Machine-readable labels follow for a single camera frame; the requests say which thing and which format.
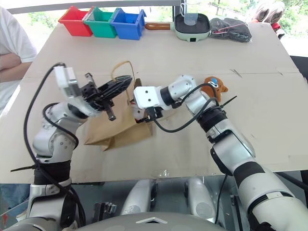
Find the plastic storage bin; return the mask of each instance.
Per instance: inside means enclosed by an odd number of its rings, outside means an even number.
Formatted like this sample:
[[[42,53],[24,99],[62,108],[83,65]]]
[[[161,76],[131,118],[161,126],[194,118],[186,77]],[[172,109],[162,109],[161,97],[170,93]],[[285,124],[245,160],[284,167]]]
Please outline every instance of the plastic storage bin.
[[[121,8],[115,10],[111,25],[115,27],[120,39],[140,40],[142,30],[144,29],[143,10],[139,14],[125,13]]]
[[[95,37],[115,38],[116,30],[110,25],[114,13],[103,12],[92,7],[85,16],[84,23],[89,25]]]
[[[87,13],[88,11],[81,11],[71,6],[58,22],[64,24],[72,36],[91,36],[93,33],[90,27],[83,23],[83,18]]]

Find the orange plush toy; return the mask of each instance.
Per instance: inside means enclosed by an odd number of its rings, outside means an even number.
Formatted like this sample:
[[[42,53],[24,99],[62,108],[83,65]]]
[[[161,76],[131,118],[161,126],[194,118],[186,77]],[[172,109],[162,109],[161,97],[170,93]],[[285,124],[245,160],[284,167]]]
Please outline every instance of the orange plush toy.
[[[221,101],[221,93],[228,91],[228,88],[225,85],[223,85],[223,82],[221,81],[221,79],[219,79],[217,77],[214,77],[214,76],[207,77],[204,80],[204,83],[209,83],[214,87],[214,89],[216,91],[218,102]],[[203,86],[201,88],[201,91],[204,91],[209,97],[214,97],[213,90],[210,86]]]

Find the red bin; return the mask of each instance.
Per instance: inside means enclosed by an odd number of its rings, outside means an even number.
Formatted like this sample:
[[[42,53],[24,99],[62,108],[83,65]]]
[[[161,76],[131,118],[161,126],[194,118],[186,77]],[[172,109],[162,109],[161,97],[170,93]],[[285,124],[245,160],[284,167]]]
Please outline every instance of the red bin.
[[[64,24],[72,36],[91,36],[93,33],[90,27],[83,23],[83,18],[87,13],[88,11],[81,11],[71,6],[58,22]]]

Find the green bin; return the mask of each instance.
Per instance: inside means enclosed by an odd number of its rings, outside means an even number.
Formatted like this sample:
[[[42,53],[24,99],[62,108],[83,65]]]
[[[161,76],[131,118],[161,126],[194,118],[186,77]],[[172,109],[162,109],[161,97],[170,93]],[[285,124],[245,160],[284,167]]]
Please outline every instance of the green bin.
[[[117,33],[110,24],[114,13],[103,12],[97,7],[92,7],[86,15],[84,24],[89,25],[95,37],[115,38]]]

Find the white shirt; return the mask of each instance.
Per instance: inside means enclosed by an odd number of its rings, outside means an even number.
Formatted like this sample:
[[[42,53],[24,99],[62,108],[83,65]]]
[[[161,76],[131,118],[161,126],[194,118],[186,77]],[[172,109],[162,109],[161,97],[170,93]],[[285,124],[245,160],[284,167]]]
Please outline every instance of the white shirt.
[[[26,32],[17,20],[0,7],[0,55],[15,53],[22,63],[32,62],[37,54]],[[0,114],[20,80],[0,83]]]

